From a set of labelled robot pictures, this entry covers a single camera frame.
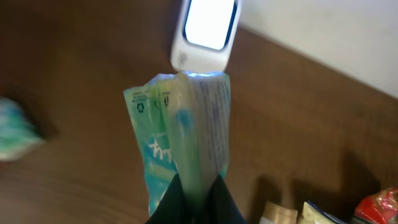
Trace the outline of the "teal tissue pack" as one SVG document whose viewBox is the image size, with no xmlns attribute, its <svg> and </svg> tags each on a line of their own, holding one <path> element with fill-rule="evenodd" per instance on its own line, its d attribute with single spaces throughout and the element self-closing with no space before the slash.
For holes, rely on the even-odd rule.
<svg viewBox="0 0 398 224">
<path fill-rule="evenodd" d="M 18 160 L 44 142 L 24 110 L 15 101 L 1 97 L 1 162 Z"/>
</svg>

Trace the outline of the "teal wet wipes pack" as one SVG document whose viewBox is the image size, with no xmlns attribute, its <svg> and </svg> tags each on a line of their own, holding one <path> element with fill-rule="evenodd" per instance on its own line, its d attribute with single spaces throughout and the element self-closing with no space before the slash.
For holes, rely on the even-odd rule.
<svg viewBox="0 0 398 224">
<path fill-rule="evenodd" d="M 229 166 L 229 76 L 160 73 L 123 94 L 144 164 L 149 214 L 175 175 L 189 208 L 197 211 Z"/>
</svg>

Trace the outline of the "cream and blue snack bag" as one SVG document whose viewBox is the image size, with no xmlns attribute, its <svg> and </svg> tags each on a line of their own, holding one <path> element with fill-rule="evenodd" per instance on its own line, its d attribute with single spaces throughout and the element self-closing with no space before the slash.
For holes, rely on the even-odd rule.
<svg viewBox="0 0 398 224">
<path fill-rule="evenodd" d="M 303 204 L 303 210 L 298 224 L 346 224 L 346 222 L 325 213 L 315 204 L 307 201 Z"/>
</svg>

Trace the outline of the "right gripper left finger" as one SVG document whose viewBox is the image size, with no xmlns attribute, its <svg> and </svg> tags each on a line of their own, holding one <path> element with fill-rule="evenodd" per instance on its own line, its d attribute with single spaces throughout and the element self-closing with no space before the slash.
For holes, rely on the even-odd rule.
<svg viewBox="0 0 398 224">
<path fill-rule="evenodd" d="M 178 174 L 175 174 L 155 212 L 146 224 L 185 224 L 185 197 Z"/>
</svg>

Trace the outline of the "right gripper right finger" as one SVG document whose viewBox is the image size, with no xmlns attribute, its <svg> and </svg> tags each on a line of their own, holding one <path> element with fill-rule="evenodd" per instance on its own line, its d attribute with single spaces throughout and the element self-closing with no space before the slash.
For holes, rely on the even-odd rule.
<svg viewBox="0 0 398 224">
<path fill-rule="evenodd" d="M 222 176 L 218 176 L 206 199 L 205 223 L 207 224 L 246 224 L 236 206 Z"/>
</svg>

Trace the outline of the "orange biscuit packet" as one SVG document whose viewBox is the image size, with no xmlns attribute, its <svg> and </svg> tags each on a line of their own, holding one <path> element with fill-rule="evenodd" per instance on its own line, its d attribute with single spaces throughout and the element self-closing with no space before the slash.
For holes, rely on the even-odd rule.
<svg viewBox="0 0 398 224">
<path fill-rule="evenodd" d="M 397 188 L 388 188 L 362 199 L 350 223 L 397 224 Z"/>
</svg>

